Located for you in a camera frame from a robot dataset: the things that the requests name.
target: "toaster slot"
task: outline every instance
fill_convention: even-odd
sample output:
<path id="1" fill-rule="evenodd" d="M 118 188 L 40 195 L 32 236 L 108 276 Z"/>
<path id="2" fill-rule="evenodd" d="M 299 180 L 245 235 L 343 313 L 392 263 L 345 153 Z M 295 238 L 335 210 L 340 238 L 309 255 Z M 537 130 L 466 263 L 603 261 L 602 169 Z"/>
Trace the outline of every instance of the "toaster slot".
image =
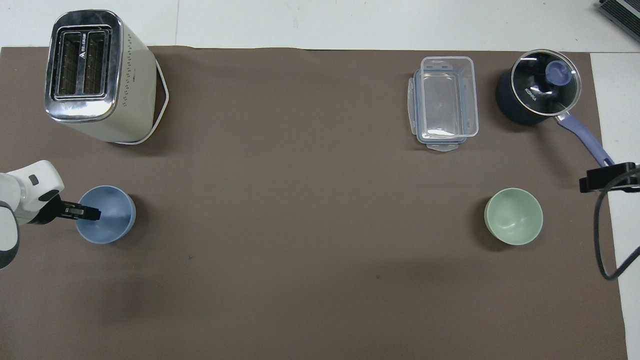
<path id="1" fill-rule="evenodd" d="M 78 56 L 82 44 L 82 34 L 65 32 L 62 34 L 62 52 L 60 53 L 60 76 L 58 95 L 74 95 L 78 73 Z"/>
<path id="2" fill-rule="evenodd" d="M 87 36 L 83 87 L 85 95 L 104 93 L 108 63 L 108 51 L 106 51 L 108 40 L 108 34 L 105 31 L 92 31 Z"/>

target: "blue lid knob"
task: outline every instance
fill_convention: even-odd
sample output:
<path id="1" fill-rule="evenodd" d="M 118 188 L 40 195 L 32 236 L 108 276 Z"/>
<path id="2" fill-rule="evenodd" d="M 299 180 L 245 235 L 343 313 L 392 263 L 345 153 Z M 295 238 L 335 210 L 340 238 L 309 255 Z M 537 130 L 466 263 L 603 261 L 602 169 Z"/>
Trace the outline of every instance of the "blue lid knob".
<path id="1" fill-rule="evenodd" d="M 545 69 L 545 79 L 547 83 L 565 86 L 571 79 L 573 74 L 571 68 L 562 60 L 555 60 L 550 62 Z"/>

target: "bowl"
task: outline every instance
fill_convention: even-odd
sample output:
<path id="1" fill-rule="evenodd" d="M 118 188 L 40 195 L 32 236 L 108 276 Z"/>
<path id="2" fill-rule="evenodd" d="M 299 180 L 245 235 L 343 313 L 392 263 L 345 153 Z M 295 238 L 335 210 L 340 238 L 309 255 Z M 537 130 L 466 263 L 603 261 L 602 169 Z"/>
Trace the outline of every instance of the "bowl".
<path id="1" fill-rule="evenodd" d="M 484 222 L 500 241 L 524 245 L 542 230 L 542 208 L 529 192 L 507 188 L 497 192 L 484 208 Z"/>
<path id="2" fill-rule="evenodd" d="M 101 211 L 100 220 L 76 220 L 76 229 L 86 240 L 105 244 L 125 236 L 136 221 L 136 206 L 121 189 L 102 185 L 89 190 L 79 203 Z"/>

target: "cream toaster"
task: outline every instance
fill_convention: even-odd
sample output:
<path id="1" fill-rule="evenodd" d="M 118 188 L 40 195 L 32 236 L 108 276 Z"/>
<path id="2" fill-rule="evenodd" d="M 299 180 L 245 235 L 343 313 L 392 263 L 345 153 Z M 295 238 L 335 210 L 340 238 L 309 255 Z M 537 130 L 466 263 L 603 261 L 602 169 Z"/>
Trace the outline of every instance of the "cream toaster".
<path id="1" fill-rule="evenodd" d="M 113 12 L 68 12 L 51 33 L 45 110 L 96 139 L 139 143 L 155 129 L 156 65 Z"/>

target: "pot lid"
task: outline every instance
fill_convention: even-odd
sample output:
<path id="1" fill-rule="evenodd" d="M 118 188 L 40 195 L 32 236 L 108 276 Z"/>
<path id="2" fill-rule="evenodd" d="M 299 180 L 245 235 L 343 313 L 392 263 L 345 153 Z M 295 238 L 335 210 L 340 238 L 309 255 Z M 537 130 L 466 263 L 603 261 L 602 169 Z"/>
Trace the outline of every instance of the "pot lid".
<path id="1" fill-rule="evenodd" d="M 555 116 L 575 105 L 580 96 L 580 76 L 564 55 L 533 50 L 520 57 L 511 70 L 513 93 L 529 110 Z"/>

